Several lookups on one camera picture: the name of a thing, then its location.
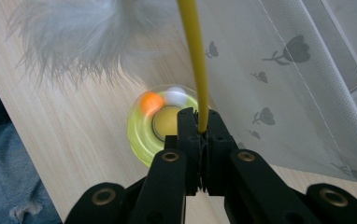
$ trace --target yellow center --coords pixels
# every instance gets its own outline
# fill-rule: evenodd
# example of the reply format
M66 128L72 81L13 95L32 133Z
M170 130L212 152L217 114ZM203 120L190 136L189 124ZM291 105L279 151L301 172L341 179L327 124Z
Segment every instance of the yellow center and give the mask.
M178 112L180 108L176 106L165 106L154 116L152 128L155 134L164 141L167 135L178 134Z

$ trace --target brass screw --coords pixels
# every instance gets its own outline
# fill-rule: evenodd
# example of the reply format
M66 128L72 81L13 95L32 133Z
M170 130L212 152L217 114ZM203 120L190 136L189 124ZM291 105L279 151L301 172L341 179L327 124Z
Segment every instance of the brass screw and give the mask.
M164 161L176 161L179 159L179 154L176 152L166 152L163 156L162 159Z
M348 199L345 198L342 194L331 189L321 189L319 194L326 202L337 207L345 207L349 203Z
M242 161L254 161L255 160L255 156L249 152L242 151L242 152L237 153L237 156Z
M108 196L106 198L101 198L100 195L102 193L107 193ZM114 201L115 197L117 196L117 193L115 192L114 189L110 188L103 188L95 192L92 196L92 202L96 205L105 205L108 203L111 203Z

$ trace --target white curtain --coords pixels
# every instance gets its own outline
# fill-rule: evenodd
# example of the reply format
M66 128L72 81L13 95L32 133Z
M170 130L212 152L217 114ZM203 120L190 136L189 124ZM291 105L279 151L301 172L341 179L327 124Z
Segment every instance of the white curtain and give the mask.
M198 9L210 94L235 140L276 165L357 180L357 1Z

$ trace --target gray flower print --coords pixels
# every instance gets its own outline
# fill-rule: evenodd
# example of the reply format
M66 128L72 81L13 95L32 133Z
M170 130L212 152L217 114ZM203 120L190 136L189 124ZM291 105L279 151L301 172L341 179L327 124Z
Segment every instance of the gray flower print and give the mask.
M238 143L238 144L237 144L237 147L238 147L239 149L245 149L245 148L246 148L246 147L245 147L245 144L243 144L242 142Z
M271 113L271 110L268 107L254 115L253 124L260 124L259 121L267 125L275 125L274 115Z
M261 136L257 132L251 130L246 130L246 131L248 131L251 134L251 136L261 139Z
M332 165L334 165L336 168L338 168L342 172L344 172L345 175L353 176L354 178L357 179L357 170L350 170L347 166L337 166L335 164L332 164Z
M250 73L252 76L257 78L257 80L262 81L264 83L268 83L268 77L266 76L265 72L259 72L257 73Z
M206 49L205 55L208 58L214 58L214 57L219 56L219 52L217 51L217 48L214 45L214 41L211 41L210 44L208 45L208 50Z
M284 58L291 63L304 63L310 59L310 54L307 52L308 50L309 45L304 41L304 36L297 35L287 43L282 55L276 57L278 51L275 51L272 58L263 59L263 61L275 61L280 65L290 64L279 60Z

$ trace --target orange ball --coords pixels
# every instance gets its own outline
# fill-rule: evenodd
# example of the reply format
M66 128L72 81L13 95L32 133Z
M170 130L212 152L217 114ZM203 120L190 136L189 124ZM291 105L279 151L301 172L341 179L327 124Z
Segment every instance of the orange ball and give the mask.
M146 116L150 117L153 116L163 106L164 98L152 91L144 93L140 101L141 111L143 111Z

